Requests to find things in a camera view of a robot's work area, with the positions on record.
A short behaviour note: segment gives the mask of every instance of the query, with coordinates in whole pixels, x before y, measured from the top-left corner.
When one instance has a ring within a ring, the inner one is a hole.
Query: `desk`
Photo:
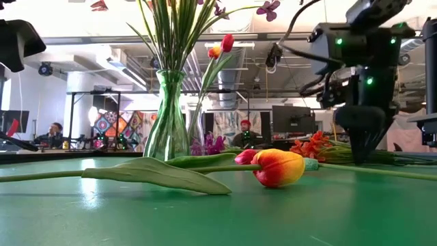
[[[126,160],[0,165],[0,174],[110,167]],[[437,174],[431,167],[383,168]],[[321,169],[274,190],[263,188],[251,172],[210,176],[233,193],[80,178],[0,183],[0,245],[437,245],[437,182]]]

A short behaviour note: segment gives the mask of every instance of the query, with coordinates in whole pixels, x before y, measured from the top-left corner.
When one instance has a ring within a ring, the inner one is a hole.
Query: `orange tulip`
[[[260,183],[270,188],[296,182],[305,170],[302,156],[276,149],[258,152],[253,157],[251,164],[261,165],[262,169],[253,171],[253,174]]]
[[[214,58],[217,59],[220,56],[220,47],[212,47],[209,51],[208,51],[208,57],[209,58]]]

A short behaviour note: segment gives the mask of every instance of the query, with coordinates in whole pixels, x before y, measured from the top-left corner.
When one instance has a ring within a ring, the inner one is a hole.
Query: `pillar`
[[[90,92],[94,89],[94,76],[84,72],[68,73],[67,92]],[[93,96],[86,94],[76,95],[74,97],[73,121],[72,121],[72,138],[77,138],[80,134],[86,137],[91,135],[91,126],[88,120],[88,112],[93,106]],[[71,113],[72,96],[67,95],[66,108],[64,111],[64,137],[70,133],[70,113]]]

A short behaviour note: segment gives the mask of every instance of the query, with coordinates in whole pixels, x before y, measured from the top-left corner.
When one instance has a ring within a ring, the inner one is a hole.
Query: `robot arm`
[[[319,0],[312,0],[302,10]],[[335,121],[349,134],[352,155],[357,164],[363,163],[393,122],[397,105],[393,90],[397,80],[397,63],[401,39],[415,35],[406,23],[390,28],[380,27],[403,10],[409,0],[358,0],[346,13],[346,23],[320,23],[308,37],[311,53],[297,51],[279,42],[279,46],[311,61],[311,68],[325,78],[318,90],[304,86],[302,96],[317,94],[322,108],[341,103]],[[293,17],[290,29],[297,16]],[[331,75],[342,67],[354,67],[346,86],[330,81]]]

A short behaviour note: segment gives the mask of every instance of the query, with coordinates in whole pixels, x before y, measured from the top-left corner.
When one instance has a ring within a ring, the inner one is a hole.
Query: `computer monitor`
[[[19,110],[7,110],[7,111],[0,111],[0,120],[3,120],[2,125],[2,131],[6,133],[13,123],[13,121],[18,120],[18,128],[16,130],[17,133],[26,133],[27,128],[27,121],[29,120],[29,112],[28,111],[19,111]],[[21,131],[20,124],[23,124],[23,131]]]
[[[314,133],[315,119],[308,107],[272,106],[273,131],[306,135]]]

